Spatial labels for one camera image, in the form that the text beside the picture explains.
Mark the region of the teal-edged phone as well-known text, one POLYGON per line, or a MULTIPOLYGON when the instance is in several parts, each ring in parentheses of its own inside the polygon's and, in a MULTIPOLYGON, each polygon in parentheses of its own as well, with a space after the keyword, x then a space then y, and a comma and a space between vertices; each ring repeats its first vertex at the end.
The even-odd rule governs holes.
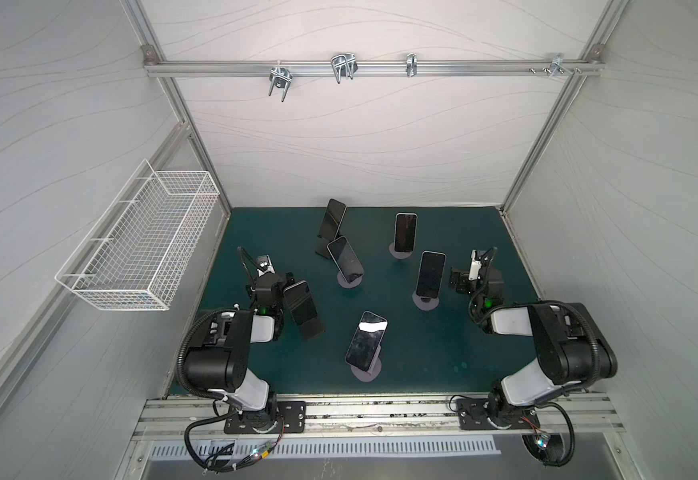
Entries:
POLYGON ((415 294, 422 298, 437 299, 440 295, 447 255, 424 251, 421 256, 415 294))

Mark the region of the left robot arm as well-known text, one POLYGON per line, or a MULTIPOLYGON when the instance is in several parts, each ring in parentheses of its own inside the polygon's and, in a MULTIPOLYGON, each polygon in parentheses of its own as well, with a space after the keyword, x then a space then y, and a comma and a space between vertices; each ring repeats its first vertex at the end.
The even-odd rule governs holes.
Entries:
POLYGON ((251 305, 206 312, 179 348, 176 376, 189 393, 220 400, 243 412, 273 417, 276 393, 249 368, 251 346, 279 339, 284 328, 284 290, 293 275, 265 273, 248 286, 251 305))

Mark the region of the pink-edged phone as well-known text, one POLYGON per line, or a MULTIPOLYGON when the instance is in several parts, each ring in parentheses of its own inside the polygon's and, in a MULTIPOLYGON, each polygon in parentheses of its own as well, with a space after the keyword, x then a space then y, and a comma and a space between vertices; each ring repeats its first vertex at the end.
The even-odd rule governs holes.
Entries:
POLYGON ((367 371, 376 350, 381 346, 388 325, 386 318, 365 311, 350 341, 345 355, 346 363, 367 371))

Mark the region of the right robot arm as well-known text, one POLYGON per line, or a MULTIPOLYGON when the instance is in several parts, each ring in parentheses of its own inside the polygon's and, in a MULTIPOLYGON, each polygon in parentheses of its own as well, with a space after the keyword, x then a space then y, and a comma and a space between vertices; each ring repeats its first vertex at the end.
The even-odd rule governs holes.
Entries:
POLYGON ((448 284, 469 297, 468 315, 483 332, 533 340, 534 359, 499 380, 483 406, 499 427, 527 410, 617 374, 617 357, 585 305, 557 300, 507 305, 501 273, 487 266, 453 268, 448 284))

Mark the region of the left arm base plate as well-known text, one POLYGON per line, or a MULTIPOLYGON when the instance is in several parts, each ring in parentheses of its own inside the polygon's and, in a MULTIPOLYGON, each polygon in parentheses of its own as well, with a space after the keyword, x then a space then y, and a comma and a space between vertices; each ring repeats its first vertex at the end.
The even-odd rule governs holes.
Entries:
POLYGON ((274 410, 235 413, 225 421, 227 435, 275 435, 303 433, 306 423, 306 403, 303 401, 278 401, 274 410))

